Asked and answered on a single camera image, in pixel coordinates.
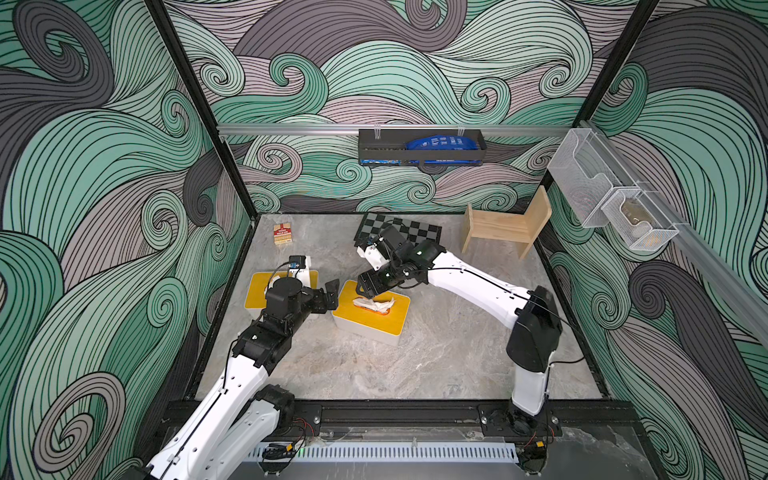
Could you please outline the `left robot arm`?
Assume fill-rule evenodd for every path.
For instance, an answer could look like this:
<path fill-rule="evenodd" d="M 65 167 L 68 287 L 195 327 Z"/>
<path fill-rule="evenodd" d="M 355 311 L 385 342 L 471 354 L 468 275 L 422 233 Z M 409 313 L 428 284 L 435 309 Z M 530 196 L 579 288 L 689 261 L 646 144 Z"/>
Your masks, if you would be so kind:
<path fill-rule="evenodd" d="M 266 290 L 265 307 L 234 341 L 211 391 L 186 423 L 143 467 L 125 479 L 227 479 L 247 454 L 278 428 L 292 424 L 295 396 L 269 376 L 312 314 L 338 308 L 340 281 L 312 289 L 283 277 Z"/>

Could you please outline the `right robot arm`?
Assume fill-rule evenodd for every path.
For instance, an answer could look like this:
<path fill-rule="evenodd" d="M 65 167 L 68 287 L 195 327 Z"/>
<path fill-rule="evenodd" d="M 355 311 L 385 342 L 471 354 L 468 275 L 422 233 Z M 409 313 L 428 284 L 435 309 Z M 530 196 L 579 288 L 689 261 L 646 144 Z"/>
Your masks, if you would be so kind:
<path fill-rule="evenodd" d="M 376 237 L 356 247 L 370 269 L 356 291 L 372 299 L 410 280 L 442 288 L 482 308 L 510 331 L 507 355 L 515 366 L 512 412 L 535 417 L 548 399 L 550 363 L 563 332 L 554 297 L 497 279 L 465 263 L 434 240 L 409 241 L 386 223 Z"/>

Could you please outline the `yellow bamboo lid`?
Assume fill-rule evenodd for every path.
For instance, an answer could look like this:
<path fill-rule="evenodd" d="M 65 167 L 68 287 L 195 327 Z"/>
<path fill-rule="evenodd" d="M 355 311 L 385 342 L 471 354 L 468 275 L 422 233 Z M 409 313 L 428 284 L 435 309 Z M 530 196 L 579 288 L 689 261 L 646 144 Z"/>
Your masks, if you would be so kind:
<path fill-rule="evenodd" d="M 277 272 L 273 278 L 270 277 L 269 272 L 258 272 L 251 276 L 250 284 L 248 287 L 247 295 L 244 304 L 248 301 L 253 302 L 257 299 L 264 298 L 267 291 L 268 282 L 273 284 L 278 278 L 286 276 L 285 271 Z"/>
<path fill-rule="evenodd" d="M 366 299 L 357 293 L 357 282 L 347 280 L 332 315 L 341 330 L 397 346 L 410 304 L 409 297 L 393 292 Z"/>

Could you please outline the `orange tissue pack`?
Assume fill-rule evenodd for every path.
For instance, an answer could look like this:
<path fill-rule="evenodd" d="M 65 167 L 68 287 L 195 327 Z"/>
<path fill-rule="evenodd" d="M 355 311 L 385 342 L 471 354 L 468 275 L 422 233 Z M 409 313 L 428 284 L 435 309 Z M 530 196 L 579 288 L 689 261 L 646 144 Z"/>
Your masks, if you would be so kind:
<path fill-rule="evenodd" d="M 379 315 L 388 315 L 391 309 L 394 307 L 396 300 L 394 298 L 388 300 L 375 300 L 365 297 L 356 297 L 353 299 L 352 304 Z"/>

